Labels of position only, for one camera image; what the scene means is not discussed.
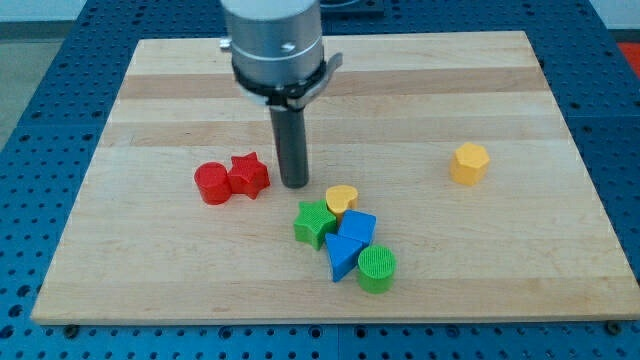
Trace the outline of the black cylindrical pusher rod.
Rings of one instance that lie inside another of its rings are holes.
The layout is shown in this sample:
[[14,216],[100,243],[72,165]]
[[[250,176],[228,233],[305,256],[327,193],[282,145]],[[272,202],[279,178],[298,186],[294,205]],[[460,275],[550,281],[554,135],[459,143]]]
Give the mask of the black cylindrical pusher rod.
[[269,108],[280,178],[287,188],[304,187],[309,181],[304,112]]

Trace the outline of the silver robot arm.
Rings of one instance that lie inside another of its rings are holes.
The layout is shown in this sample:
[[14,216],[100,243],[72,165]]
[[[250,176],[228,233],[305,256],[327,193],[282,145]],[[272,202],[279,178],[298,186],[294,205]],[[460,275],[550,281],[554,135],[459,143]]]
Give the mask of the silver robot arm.
[[307,185],[304,109],[327,88],[343,55],[325,57],[318,0],[222,0],[236,82],[269,108],[280,178]]

